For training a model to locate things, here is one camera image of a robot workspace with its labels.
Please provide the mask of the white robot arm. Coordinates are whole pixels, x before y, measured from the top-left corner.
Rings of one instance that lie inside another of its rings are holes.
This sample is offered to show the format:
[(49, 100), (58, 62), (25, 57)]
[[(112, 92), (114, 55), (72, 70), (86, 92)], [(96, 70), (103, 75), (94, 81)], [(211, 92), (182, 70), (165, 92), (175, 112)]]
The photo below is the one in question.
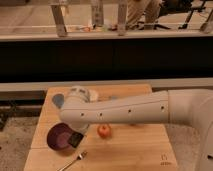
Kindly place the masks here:
[(75, 87), (60, 109), (62, 122), (172, 123), (198, 130), (201, 137), (195, 171), (213, 171), (213, 90), (166, 90), (109, 101), (89, 102), (88, 90)]

